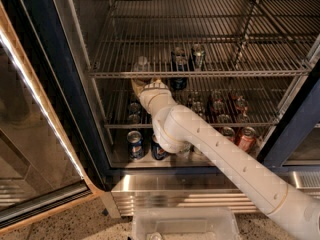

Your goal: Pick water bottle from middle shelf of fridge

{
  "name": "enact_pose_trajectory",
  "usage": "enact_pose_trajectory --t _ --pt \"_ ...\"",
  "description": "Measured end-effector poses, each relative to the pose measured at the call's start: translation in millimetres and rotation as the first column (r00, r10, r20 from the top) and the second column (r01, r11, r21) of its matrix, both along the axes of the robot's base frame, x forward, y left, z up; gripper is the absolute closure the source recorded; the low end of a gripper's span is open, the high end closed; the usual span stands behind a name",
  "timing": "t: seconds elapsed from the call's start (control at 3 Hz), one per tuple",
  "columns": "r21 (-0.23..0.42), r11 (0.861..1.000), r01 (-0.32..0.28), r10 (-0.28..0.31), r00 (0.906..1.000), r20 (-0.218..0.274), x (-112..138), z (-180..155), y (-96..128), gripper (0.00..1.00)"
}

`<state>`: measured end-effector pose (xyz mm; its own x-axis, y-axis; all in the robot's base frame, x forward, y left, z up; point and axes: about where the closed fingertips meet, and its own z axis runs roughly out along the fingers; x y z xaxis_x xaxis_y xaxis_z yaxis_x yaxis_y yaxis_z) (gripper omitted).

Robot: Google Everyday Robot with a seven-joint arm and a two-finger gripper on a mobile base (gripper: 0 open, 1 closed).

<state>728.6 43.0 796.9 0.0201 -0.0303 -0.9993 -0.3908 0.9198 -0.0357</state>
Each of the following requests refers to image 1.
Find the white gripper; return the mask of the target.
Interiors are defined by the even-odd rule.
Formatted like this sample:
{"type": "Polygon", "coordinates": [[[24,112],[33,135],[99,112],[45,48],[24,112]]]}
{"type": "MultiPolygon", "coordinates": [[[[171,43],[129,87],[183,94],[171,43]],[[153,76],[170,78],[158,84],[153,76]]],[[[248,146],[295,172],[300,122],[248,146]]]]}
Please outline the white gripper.
{"type": "Polygon", "coordinates": [[[167,116],[177,105],[168,86],[160,80],[146,85],[141,79],[132,79],[131,84],[134,94],[151,116],[160,114],[167,116]]]}

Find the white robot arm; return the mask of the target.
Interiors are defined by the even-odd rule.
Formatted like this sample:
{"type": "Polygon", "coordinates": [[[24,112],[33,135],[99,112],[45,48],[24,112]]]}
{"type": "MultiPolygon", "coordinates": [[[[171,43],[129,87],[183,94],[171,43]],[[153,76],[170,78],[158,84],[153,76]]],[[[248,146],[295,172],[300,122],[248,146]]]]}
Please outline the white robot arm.
{"type": "Polygon", "coordinates": [[[269,219],[298,240],[320,240],[320,200],[270,171],[215,130],[191,109],[178,104],[161,80],[133,80],[133,91],[151,115],[160,146],[177,153],[196,146],[269,219]]]}

